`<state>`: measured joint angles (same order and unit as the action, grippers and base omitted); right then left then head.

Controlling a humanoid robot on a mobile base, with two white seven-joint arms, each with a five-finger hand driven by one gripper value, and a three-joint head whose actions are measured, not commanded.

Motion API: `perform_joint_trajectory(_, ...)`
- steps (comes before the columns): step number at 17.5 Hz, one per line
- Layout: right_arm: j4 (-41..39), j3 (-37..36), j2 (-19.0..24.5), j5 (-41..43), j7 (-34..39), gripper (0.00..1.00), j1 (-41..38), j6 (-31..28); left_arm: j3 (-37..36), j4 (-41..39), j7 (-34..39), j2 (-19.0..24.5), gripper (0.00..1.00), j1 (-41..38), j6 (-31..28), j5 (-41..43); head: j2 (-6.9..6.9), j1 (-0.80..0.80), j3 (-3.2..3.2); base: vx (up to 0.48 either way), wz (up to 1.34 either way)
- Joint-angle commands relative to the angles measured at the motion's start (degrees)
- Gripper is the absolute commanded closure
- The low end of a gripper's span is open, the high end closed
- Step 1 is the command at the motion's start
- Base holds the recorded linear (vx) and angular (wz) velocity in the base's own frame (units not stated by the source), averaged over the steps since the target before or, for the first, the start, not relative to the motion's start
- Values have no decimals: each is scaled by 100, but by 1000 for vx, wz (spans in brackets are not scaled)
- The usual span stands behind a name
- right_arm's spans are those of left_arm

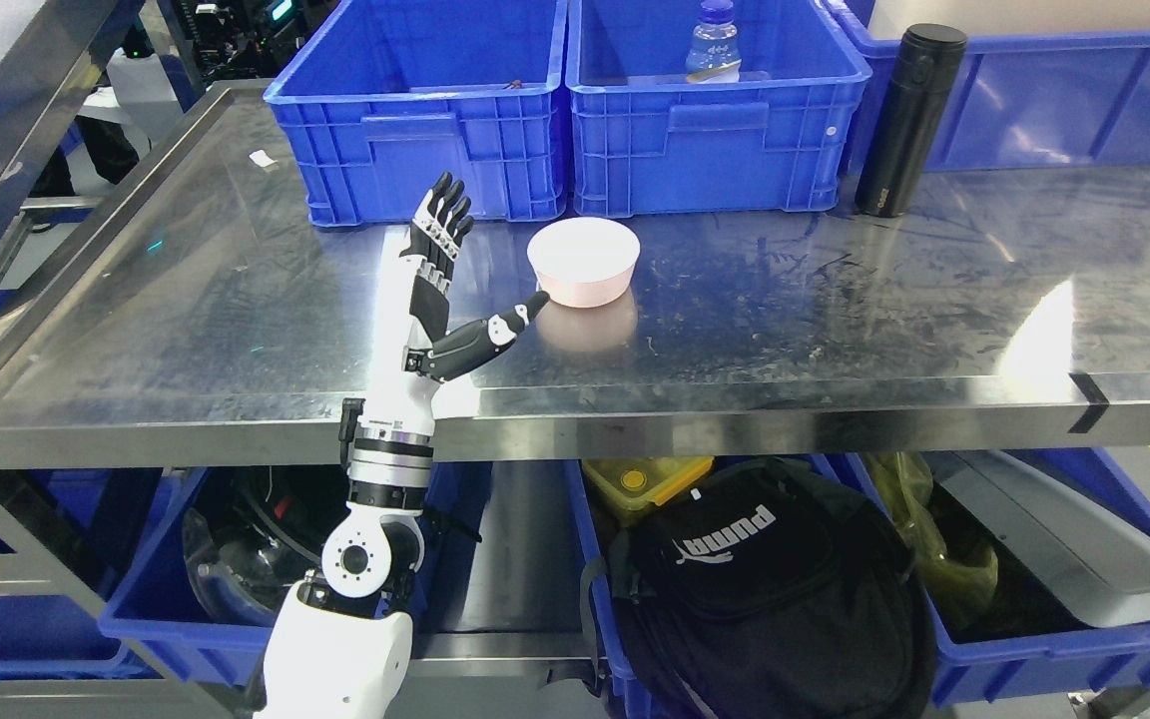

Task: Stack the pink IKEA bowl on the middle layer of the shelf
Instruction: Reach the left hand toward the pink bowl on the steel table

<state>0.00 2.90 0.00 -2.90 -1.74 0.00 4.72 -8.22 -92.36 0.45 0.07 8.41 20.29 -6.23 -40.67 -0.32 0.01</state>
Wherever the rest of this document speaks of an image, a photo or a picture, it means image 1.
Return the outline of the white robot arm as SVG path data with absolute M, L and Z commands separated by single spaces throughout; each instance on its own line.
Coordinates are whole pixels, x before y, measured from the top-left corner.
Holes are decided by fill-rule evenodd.
M 398 602 L 425 551 L 432 404 L 375 396 L 343 410 L 346 514 L 279 609 L 256 718 L 382 718 L 409 670 L 412 618 Z

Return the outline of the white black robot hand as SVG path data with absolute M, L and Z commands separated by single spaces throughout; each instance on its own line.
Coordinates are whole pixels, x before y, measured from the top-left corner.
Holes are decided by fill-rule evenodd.
M 411 217 L 398 248 L 379 263 L 377 367 L 366 400 L 429 408 L 440 387 L 514 347 L 549 305 L 534 295 L 491 316 L 450 328 L 450 286 L 474 227 L 465 183 L 442 173 Z

